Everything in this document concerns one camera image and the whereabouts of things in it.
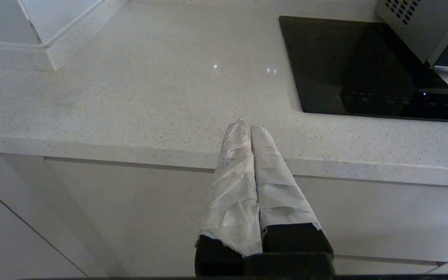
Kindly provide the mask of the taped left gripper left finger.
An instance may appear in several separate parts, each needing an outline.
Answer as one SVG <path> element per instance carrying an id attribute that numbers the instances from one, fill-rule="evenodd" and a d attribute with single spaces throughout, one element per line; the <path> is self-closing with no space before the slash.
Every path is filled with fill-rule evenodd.
<path id="1" fill-rule="evenodd" d="M 243 275 L 244 260 L 263 252 L 251 132 L 244 118 L 226 129 L 195 247 L 198 277 Z"/>

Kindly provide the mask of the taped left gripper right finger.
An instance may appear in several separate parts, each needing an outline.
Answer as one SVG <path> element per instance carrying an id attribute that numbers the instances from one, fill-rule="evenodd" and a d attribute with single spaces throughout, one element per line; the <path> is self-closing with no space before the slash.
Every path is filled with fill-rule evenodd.
<path id="1" fill-rule="evenodd" d="M 251 147 L 263 250 L 334 255 L 318 218 L 265 128 L 251 127 Z"/>

